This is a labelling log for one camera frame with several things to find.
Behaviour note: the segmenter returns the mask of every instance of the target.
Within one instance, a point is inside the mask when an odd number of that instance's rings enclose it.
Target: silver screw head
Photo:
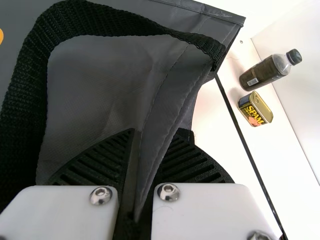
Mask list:
[[[106,204],[112,198],[112,191],[106,186],[97,187],[90,194],[90,203],[96,206]]]
[[[172,183],[165,183],[158,188],[157,193],[161,200],[166,202],[174,202],[178,200],[180,190]]]
[[[248,240],[272,240],[272,238],[264,232],[255,231],[250,235]]]

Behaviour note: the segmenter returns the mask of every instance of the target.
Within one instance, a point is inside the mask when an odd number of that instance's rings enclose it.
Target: yellow can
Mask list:
[[[256,91],[240,98],[238,109],[253,127],[271,123],[274,119],[272,111]]]

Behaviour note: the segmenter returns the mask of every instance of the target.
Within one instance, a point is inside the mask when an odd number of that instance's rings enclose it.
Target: black bottle cap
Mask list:
[[[302,62],[302,56],[297,49],[292,49],[286,53],[290,63],[294,66]]]

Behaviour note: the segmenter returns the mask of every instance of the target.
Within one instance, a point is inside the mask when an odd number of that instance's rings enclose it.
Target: gray fabric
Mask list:
[[[0,2],[0,103],[23,40],[58,0]],[[244,17],[191,0],[95,0],[178,31],[210,36],[227,47]],[[195,46],[168,35],[79,36],[60,44],[48,63],[47,127],[38,184],[72,157],[127,128],[141,132],[136,218],[152,179],[181,125],[190,128],[198,90],[211,69]]]

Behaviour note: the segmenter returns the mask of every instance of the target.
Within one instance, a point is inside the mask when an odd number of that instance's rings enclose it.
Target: plastic bottle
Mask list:
[[[291,66],[301,63],[302,57],[297,49],[288,51],[285,55],[273,54],[265,60],[245,71],[239,78],[246,91],[252,91],[274,82],[290,73]]]

